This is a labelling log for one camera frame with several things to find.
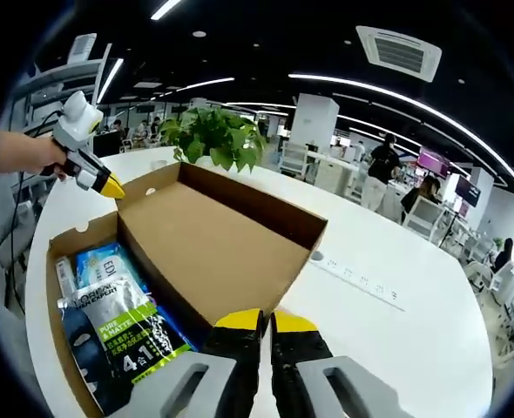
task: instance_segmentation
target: white table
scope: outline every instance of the white table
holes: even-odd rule
[[[126,182],[173,162],[171,148],[105,158]],[[221,169],[217,172],[226,174]],[[230,177],[328,219],[320,250],[398,290],[403,311],[308,263],[281,301],[321,330],[334,355],[348,355],[396,389],[416,417],[482,416],[491,399],[491,358],[484,321],[458,262],[399,225],[334,194],[260,167]],[[48,240],[116,209],[74,180],[54,187],[38,223],[27,273],[27,334],[38,382],[57,417],[84,416],[64,378],[45,299]],[[263,344],[260,390],[252,417],[278,416]]]
[[[319,152],[308,151],[308,157],[328,161],[332,164],[338,164],[346,170],[350,170],[353,172],[358,172],[360,170],[360,167],[358,165],[354,165],[352,163],[349,163],[348,161],[343,161],[339,158],[330,157],[329,155],[320,154]]]

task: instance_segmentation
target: green leaves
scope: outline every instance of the green leaves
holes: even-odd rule
[[[236,165],[238,166],[238,172],[245,165],[249,165],[249,170],[252,171],[257,163],[257,154],[255,153],[255,149],[247,148],[240,150],[240,156],[238,157],[238,161],[236,161]]]
[[[240,150],[246,143],[247,134],[242,129],[231,129],[230,133],[232,134],[232,148]]]
[[[227,148],[211,148],[211,159],[214,165],[221,165],[226,171],[230,170],[233,164],[232,151]]]
[[[187,161],[191,164],[195,164],[199,158],[203,156],[203,151],[205,150],[205,144],[200,142],[199,140],[193,141],[186,149],[185,155],[187,157]]]
[[[265,139],[251,120],[222,109],[190,109],[179,121],[168,119],[160,126],[167,145],[175,145],[174,158],[184,156],[194,164],[210,155],[215,165],[229,170],[235,163],[238,172],[260,163]]]

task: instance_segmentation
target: cable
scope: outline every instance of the cable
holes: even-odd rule
[[[46,122],[49,118],[51,118],[55,114],[59,114],[61,111],[53,111],[50,113],[44,120],[42,121],[42,124],[38,127],[36,133],[34,134],[34,138],[38,136],[42,128],[44,128],[44,125],[46,125]],[[10,281],[11,285],[13,287],[13,295],[15,296],[15,299],[17,300],[17,303],[19,304],[19,307],[21,308],[21,312],[23,312],[23,315],[25,315],[23,304],[21,303],[21,298],[19,297],[19,294],[17,292],[17,283],[15,280],[15,255],[14,255],[14,249],[13,249],[13,231],[15,226],[15,221],[17,220],[17,208],[19,207],[19,200],[21,199],[21,191],[23,190],[23,182],[24,182],[24,172],[19,172],[19,190],[17,192],[17,201],[15,203],[15,209],[13,210],[13,216],[11,217],[11,232],[10,232],[10,243],[11,243],[11,274],[10,274]]]
[[[19,179],[19,191],[17,192],[17,202],[15,204],[15,210],[13,211],[13,217],[11,218],[11,276],[10,276],[10,280],[12,281],[13,294],[15,295],[15,299],[17,300],[17,303],[19,304],[19,307],[21,308],[21,312],[23,312],[23,315],[24,315],[23,304],[21,303],[21,298],[19,297],[19,293],[17,292],[17,283],[15,280],[15,255],[13,253],[13,229],[15,226],[15,220],[17,218],[17,208],[19,207],[19,200],[21,198],[21,190],[23,189],[24,172],[20,172],[19,177],[20,177],[20,179]]]

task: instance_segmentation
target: computer monitor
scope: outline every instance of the computer monitor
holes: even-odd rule
[[[450,162],[442,155],[427,148],[420,149],[420,155],[416,162],[420,167],[433,172],[436,176],[446,179],[449,175]]]
[[[477,201],[480,199],[480,189],[462,176],[458,178],[455,193],[472,207],[476,207]]]
[[[94,152],[94,155],[99,158],[119,154],[119,148],[121,146],[120,132],[110,132],[97,135],[92,141],[92,151]]]

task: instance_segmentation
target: human hand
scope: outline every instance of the human hand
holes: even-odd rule
[[[61,167],[67,160],[67,155],[62,149],[56,145],[52,137],[34,138],[34,156],[31,161],[31,167],[27,172],[40,173],[42,170],[52,164],[54,172],[60,180],[65,180],[66,176]]]

